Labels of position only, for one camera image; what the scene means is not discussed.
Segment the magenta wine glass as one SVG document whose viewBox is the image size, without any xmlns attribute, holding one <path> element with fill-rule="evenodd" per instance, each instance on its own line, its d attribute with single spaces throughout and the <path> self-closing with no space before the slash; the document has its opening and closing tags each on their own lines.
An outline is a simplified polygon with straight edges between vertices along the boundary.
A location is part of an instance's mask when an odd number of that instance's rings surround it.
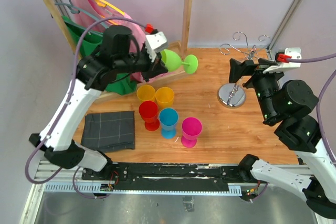
<svg viewBox="0 0 336 224">
<path fill-rule="evenodd" d="M 195 117 L 188 117 L 182 122 L 181 143 L 184 147 L 193 148 L 203 129 L 202 123 Z"/>
</svg>

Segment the blue wine glass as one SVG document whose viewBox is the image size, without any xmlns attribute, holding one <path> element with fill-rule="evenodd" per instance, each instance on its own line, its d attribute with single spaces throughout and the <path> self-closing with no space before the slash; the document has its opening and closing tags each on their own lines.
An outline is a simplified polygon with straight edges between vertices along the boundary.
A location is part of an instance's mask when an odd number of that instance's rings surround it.
<svg viewBox="0 0 336 224">
<path fill-rule="evenodd" d="M 159 113 L 159 122 L 161 126 L 161 135 L 165 139 L 171 139 L 176 136 L 176 126 L 179 120 L 178 112 L 173 108 L 165 108 Z"/>
</svg>

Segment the red wine glass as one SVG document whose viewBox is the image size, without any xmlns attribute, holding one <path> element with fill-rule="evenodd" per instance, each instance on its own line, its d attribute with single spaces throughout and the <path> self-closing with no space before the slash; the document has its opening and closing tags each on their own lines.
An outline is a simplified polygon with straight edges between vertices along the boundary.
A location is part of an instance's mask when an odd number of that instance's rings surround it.
<svg viewBox="0 0 336 224">
<path fill-rule="evenodd" d="M 148 131 L 156 131 L 159 128 L 158 112 L 158 106 L 153 101 L 145 101 L 140 104 L 139 114 Z"/>
</svg>

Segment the green wine glass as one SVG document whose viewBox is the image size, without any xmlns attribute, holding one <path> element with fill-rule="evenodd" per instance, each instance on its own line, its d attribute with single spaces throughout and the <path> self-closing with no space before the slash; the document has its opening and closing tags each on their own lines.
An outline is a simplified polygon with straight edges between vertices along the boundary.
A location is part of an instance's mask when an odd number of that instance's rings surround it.
<svg viewBox="0 0 336 224">
<path fill-rule="evenodd" d="M 174 51 L 164 49 L 161 58 L 169 72 L 176 71 L 181 66 L 187 74 L 193 74 L 198 69 L 198 58 L 195 55 L 188 55 L 182 60 Z"/>
</svg>

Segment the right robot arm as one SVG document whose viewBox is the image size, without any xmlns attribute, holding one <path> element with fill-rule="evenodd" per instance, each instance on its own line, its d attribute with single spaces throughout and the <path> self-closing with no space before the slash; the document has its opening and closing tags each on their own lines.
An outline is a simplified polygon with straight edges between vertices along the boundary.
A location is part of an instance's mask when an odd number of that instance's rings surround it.
<svg viewBox="0 0 336 224">
<path fill-rule="evenodd" d="M 265 125 L 278 127 L 274 134 L 289 150 L 294 151 L 309 167 L 311 175 L 299 175 L 272 166 L 261 158 L 247 154 L 238 165 L 238 177 L 244 182 L 253 178 L 274 184 L 301 198 L 320 216 L 335 219 L 335 157 L 325 147 L 319 123 L 309 114 L 319 99 L 302 80 L 289 80 L 282 87 L 284 76 L 280 62 L 259 59 L 230 59 L 229 83 L 243 76 L 243 84 L 255 90 Z"/>
</svg>

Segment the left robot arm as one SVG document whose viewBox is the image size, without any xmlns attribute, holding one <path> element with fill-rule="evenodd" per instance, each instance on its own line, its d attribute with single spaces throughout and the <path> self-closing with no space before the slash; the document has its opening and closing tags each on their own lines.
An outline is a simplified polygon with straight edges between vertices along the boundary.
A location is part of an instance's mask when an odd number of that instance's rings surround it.
<svg viewBox="0 0 336 224">
<path fill-rule="evenodd" d="M 145 80 L 167 73 L 161 51 L 168 46 L 161 31 L 154 30 L 138 43 L 132 30 L 112 25 L 102 34 L 101 42 L 90 55 L 75 64 L 75 75 L 60 106 L 47 126 L 33 133 L 29 142 L 52 164 L 70 169 L 75 166 L 94 171 L 100 179 L 112 175 L 111 159 L 72 139 L 81 119 L 118 74 L 140 72 Z"/>
</svg>

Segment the yellow wine glass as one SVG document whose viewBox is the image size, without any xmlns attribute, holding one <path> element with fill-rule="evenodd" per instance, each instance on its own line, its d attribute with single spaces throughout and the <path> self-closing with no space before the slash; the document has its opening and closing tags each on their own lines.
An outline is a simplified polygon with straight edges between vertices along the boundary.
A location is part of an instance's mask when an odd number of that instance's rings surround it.
<svg viewBox="0 0 336 224">
<path fill-rule="evenodd" d="M 169 87 L 161 87 L 157 89 L 155 93 L 157 104 L 161 109 L 172 107 L 174 103 L 174 97 L 175 93 Z"/>
<path fill-rule="evenodd" d="M 155 94 L 156 94 L 156 90 L 154 87 L 152 87 L 151 85 L 148 84 L 144 84 L 142 86 L 140 86 L 137 91 L 136 91 L 136 96 L 138 98 L 138 100 L 142 103 L 145 101 L 152 101 L 155 102 Z"/>
</svg>

